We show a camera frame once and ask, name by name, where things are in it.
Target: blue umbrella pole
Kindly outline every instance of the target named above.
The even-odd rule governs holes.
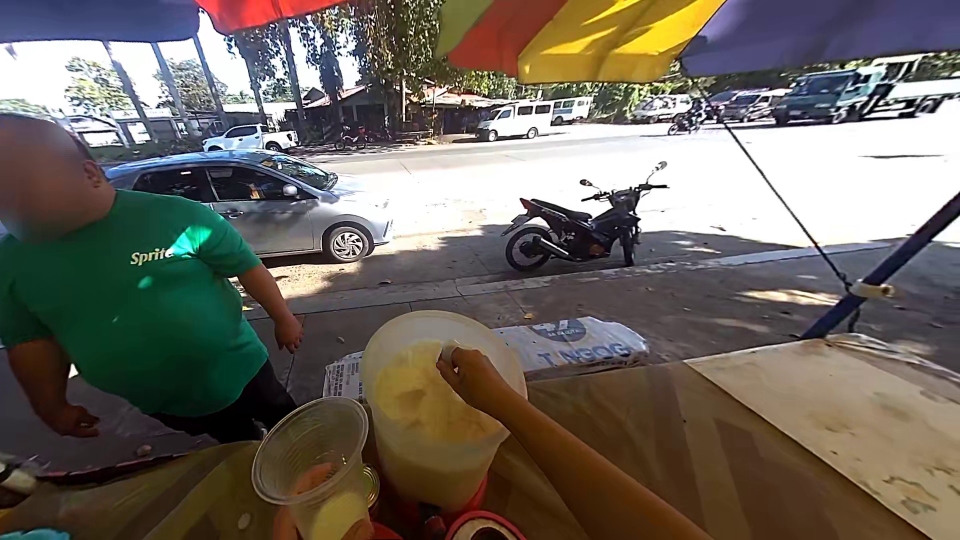
[[[895,272],[917,255],[921,249],[930,243],[933,238],[953,222],[960,215],[960,193],[953,196],[943,208],[933,214],[915,233],[904,241],[897,251],[890,254],[877,268],[863,279],[867,285],[884,284]],[[830,308],[823,317],[820,317],[800,339],[824,337],[837,325],[849,317],[867,299],[848,293],[840,302]]]

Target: road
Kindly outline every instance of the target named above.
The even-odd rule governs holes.
[[[842,125],[777,128],[760,121],[733,125],[771,183],[823,244],[896,238],[915,230],[957,189],[960,104],[936,114],[878,118]],[[592,193],[656,177],[669,190],[638,208],[644,243],[638,263],[693,260],[808,246],[809,241],[721,126],[667,136],[668,124],[564,126],[533,140],[461,142],[361,154],[309,157],[390,193],[396,240],[355,264],[318,257],[268,259],[288,296],[474,277],[519,276],[503,256],[499,233],[522,212],[519,197],[602,212],[581,203]],[[960,242],[960,225],[941,235]],[[622,256],[587,264],[551,260],[555,274],[613,267]]]

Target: plastic container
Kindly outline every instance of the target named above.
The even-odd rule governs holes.
[[[360,455],[367,429],[367,412],[354,400],[323,398],[301,406],[260,444],[254,491],[288,506],[303,540],[340,540],[357,522],[372,527]]]
[[[524,398],[526,382],[513,351],[482,324],[446,311],[413,311],[380,327],[363,353],[360,379],[373,417],[373,432],[386,480],[411,502],[431,503],[456,511],[476,493],[500,443],[509,434],[502,426],[483,439],[451,443],[405,430],[377,403],[376,378],[396,354],[421,340],[455,339],[486,355],[504,380]]]

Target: umbrella canopy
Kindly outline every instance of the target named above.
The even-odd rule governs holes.
[[[200,25],[221,34],[322,10],[344,0],[0,0],[0,43],[46,39],[179,41]]]
[[[438,55],[525,84],[960,49],[956,0],[446,0],[442,18]]]

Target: black pants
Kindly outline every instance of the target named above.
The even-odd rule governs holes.
[[[293,398],[276,379],[273,366],[267,361],[247,383],[237,401],[226,408],[205,416],[174,416],[158,412],[151,414],[168,428],[191,435],[206,433],[219,443],[253,441],[261,438],[260,421],[268,430],[297,408]]]

